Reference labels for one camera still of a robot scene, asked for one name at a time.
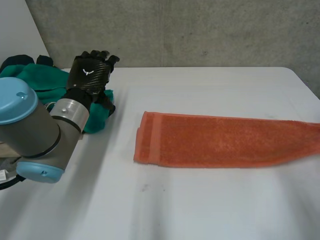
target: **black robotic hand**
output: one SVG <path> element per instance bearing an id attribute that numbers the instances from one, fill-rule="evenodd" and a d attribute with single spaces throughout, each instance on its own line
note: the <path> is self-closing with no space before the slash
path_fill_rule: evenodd
<path id="1" fill-rule="evenodd" d="M 107 59 L 108 55 L 108 51 L 93 50 L 91 53 L 84 51 L 81 55 L 76 56 L 70 70 L 66 89 L 67 95 L 71 91 L 74 95 L 77 91 L 79 96 L 85 94 L 86 99 L 89 96 L 91 103 L 101 104 L 104 108 L 109 109 L 110 114 L 112 114 L 115 107 L 105 95 L 104 90 L 109 82 L 110 74 L 114 70 L 114 65 L 120 59 L 115 55 Z"/>

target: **cable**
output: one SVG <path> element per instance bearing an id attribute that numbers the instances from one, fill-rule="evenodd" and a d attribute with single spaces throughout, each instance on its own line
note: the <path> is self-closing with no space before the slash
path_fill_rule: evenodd
<path id="1" fill-rule="evenodd" d="M 23 176 L 20 176 L 19 174 L 16 175 L 14 179 L 11 179 L 10 181 L 4 182 L 0 184 L 0 190 L 7 189 L 12 187 L 13 185 L 23 182 L 25 178 Z"/>

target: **white wall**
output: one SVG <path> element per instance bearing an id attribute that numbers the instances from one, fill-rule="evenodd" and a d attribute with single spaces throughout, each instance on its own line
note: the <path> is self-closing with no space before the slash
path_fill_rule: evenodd
<path id="1" fill-rule="evenodd" d="M 48 56 L 24 0 L 0 0 L 0 65 L 10 56 Z"/>

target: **orange towel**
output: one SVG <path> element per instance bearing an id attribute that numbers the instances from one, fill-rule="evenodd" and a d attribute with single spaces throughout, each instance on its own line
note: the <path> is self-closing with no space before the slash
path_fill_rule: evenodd
<path id="1" fill-rule="evenodd" d="M 145 112 L 134 161 L 175 168 L 253 168 L 320 153 L 320 123 Z"/>

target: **white table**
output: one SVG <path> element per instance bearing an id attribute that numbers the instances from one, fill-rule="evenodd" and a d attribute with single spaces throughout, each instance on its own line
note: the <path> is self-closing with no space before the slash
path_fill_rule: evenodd
<path id="1" fill-rule="evenodd" d="M 258 169 L 133 162 L 144 111 L 320 122 L 282 67 L 116 68 L 116 112 L 86 135 L 60 182 L 0 192 L 1 240 L 318 240 L 320 158 Z"/>

